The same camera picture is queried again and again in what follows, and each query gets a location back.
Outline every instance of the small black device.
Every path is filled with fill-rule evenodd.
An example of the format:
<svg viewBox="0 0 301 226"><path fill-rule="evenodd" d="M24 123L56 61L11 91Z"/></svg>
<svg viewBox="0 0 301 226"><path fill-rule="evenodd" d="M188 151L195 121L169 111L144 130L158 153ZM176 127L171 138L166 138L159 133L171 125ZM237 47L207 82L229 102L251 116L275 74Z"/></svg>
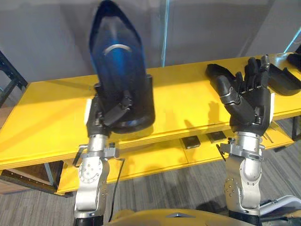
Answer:
<svg viewBox="0 0 301 226"><path fill-rule="evenodd" d="M182 141L186 149L196 148L201 145L197 136L184 137L182 138Z"/></svg>
<svg viewBox="0 0 301 226"><path fill-rule="evenodd" d="M221 140L224 140L227 138L222 131L207 133L207 137L209 138L211 143L220 142Z"/></svg>

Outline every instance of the metal joint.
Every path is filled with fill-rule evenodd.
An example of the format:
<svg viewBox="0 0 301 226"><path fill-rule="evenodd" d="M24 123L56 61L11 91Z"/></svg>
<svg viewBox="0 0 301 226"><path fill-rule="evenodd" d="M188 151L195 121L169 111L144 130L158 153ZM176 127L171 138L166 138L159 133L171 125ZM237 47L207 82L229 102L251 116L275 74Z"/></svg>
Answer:
<svg viewBox="0 0 301 226"><path fill-rule="evenodd" d="M261 154L258 154L256 152L250 152L248 150L243 149L241 146L235 144L221 144L221 152L245 157L255 161L263 161L263 157L261 156Z"/></svg>

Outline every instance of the gray wall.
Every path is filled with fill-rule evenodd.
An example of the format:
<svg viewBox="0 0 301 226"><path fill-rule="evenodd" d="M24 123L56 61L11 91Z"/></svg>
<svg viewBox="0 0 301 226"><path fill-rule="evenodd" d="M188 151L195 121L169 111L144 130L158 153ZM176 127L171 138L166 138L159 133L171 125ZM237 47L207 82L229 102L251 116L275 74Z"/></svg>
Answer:
<svg viewBox="0 0 301 226"><path fill-rule="evenodd" d="M166 0L116 2L142 38L147 67L159 67ZM98 3L2 0L0 49L29 82L93 74L87 42ZM170 0L166 65L283 52L300 12L300 0Z"/></svg>

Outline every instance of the black object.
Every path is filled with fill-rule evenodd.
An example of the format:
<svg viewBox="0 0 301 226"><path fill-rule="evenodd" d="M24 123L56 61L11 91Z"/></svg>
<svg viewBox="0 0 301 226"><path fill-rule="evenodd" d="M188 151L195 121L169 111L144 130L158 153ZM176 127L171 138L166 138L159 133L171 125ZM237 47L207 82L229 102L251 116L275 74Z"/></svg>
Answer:
<svg viewBox="0 0 301 226"><path fill-rule="evenodd" d="M301 45L297 48L295 53L288 55L286 59L301 71Z"/></svg>
<svg viewBox="0 0 301 226"><path fill-rule="evenodd" d="M4 104L13 89L17 86L20 90L26 88L27 81L20 75L20 73L14 68L10 61L0 51L0 70L3 71L10 79L11 82L5 87L2 93L0 93L0 107Z"/></svg>
<svg viewBox="0 0 301 226"><path fill-rule="evenodd" d="M262 226L259 216L229 210L229 217L247 222L252 225Z"/></svg>
<svg viewBox="0 0 301 226"><path fill-rule="evenodd" d="M252 132L262 136L269 127L270 91L268 85L268 57L262 58L258 67L255 58L248 60L245 67L245 79L241 72L236 73L235 79L221 69L208 65L206 70L210 81L216 86L217 92L227 111L231 114L230 126L233 132Z"/></svg>
<svg viewBox="0 0 301 226"><path fill-rule="evenodd" d="M225 67L217 64L208 64L206 68L206 74L210 78L210 84L216 92L218 92L216 79L220 75L225 76L230 81L231 86L236 88L235 76Z"/></svg>
<svg viewBox="0 0 301 226"><path fill-rule="evenodd" d="M95 86L103 124L115 133L149 127L155 120L152 77L146 74L141 39L112 1L102 1L89 40L100 83Z"/></svg>
<svg viewBox="0 0 301 226"><path fill-rule="evenodd" d="M223 131L207 133L206 135L209 138L211 143L215 143L215 142L218 142L218 141L221 141L221 140L224 140L227 138Z"/></svg>
<svg viewBox="0 0 301 226"><path fill-rule="evenodd" d="M103 225L103 215L92 218L77 218L73 226L101 226Z"/></svg>
<svg viewBox="0 0 301 226"><path fill-rule="evenodd" d="M216 147L217 147L217 150L218 150L218 152L220 153L220 155L221 155L221 157L222 157L222 159L224 160L224 161L226 161L226 159L225 159L225 157L224 157L224 152L221 152L221 147L218 145L218 144L216 144Z"/></svg>
<svg viewBox="0 0 301 226"><path fill-rule="evenodd" d="M290 73L287 68L280 70L271 64L269 67L269 86L281 95L292 96L300 92L301 81Z"/></svg>
<svg viewBox="0 0 301 226"><path fill-rule="evenodd" d="M117 159L117 160L122 161L122 164L120 166L119 174L118 174L118 177L117 177L117 181L116 181L115 186L114 186L113 199L112 199L112 205L111 205L111 214L110 214L109 222L112 220L112 217L113 217L116 189L117 189L117 185L118 185L118 182L119 182L119 179L120 179L120 175L121 175L121 171L122 171L122 168L123 168L123 165L124 165L124 161L126 159Z"/></svg>
<svg viewBox="0 0 301 226"><path fill-rule="evenodd" d="M182 141L186 149L196 148L201 145L197 136L184 137Z"/></svg>

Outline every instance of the yellow tabletop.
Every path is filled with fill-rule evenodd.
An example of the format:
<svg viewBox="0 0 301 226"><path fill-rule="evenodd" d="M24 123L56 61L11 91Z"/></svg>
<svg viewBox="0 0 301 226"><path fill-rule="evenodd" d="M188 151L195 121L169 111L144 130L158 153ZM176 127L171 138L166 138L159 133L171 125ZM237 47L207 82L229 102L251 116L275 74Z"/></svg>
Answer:
<svg viewBox="0 0 301 226"><path fill-rule="evenodd" d="M271 63L288 67L287 54L270 55ZM156 120L140 132L112 134L110 141L127 148L194 134L229 129L230 115L205 76L216 63L232 73L244 72L248 57L151 68ZM79 144L88 142L84 125L86 99L95 91L97 76L31 83L0 131L0 170L74 158ZM299 115L301 93L276 94L274 120Z"/></svg>

